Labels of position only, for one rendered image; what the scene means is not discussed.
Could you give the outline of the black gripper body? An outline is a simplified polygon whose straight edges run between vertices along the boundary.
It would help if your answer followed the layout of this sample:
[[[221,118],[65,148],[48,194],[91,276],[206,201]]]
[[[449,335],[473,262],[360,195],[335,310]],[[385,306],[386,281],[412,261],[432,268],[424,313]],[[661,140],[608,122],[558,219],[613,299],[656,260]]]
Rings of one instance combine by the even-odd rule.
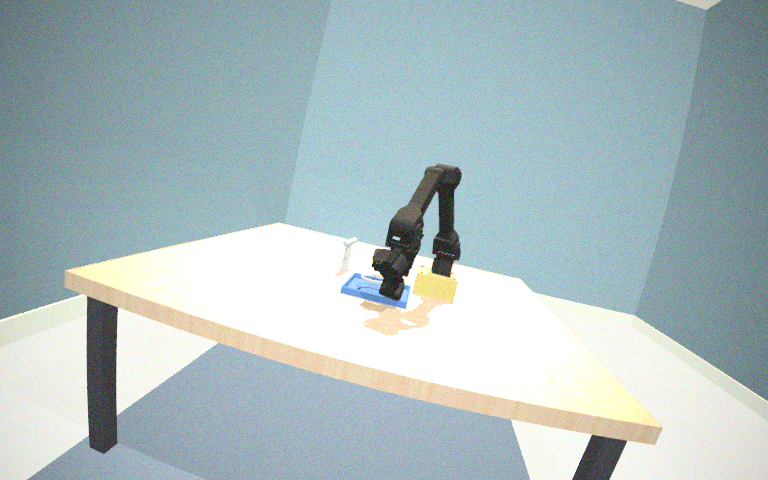
[[[390,298],[395,301],[400,301],[404,292],[404,279],[403,276],[408,277],[410,269],[412,269],[413,262],[410,263],[409,267],[406,269],[404,274],[401,276],[398,282],[389,282],[386,279],[383,279],[381,287],[379,289],[379,294],[382,296],[385,296],[387,298]]]

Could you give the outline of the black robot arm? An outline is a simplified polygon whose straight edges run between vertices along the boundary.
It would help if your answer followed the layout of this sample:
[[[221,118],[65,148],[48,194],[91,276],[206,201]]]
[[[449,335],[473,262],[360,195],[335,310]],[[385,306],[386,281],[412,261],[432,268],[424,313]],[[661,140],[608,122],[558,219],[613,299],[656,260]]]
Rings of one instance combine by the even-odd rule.
[[[390,221],[385,246],[391,250],[374,251],[372,267],[384,279],[398,282],[415,260],[424,237],[423,216],[436,192],[439,193],[439,232],[433,242],[432,254],[436,254],[436,258],[431,270],[433,274],[450,278],[453,262],[459,261],[461,254],[459,236],[454,230],[454,191],[461,178],[462,172],[457,166],[437,163],[435,167],[427,167],[409,203]],[[392,239],[393,236],[400,240]]]

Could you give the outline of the blue tray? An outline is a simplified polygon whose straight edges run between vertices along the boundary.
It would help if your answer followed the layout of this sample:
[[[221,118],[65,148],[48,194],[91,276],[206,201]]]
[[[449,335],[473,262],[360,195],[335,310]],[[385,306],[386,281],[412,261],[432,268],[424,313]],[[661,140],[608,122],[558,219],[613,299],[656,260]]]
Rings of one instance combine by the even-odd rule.
[[[405,285],[405,289],[400,301],[395,301],[379,294],[381,284],[367,282],[361,279],[360,273],[354,273],[340,288],[340,294],[392,306],[407,308],[411,287]]]

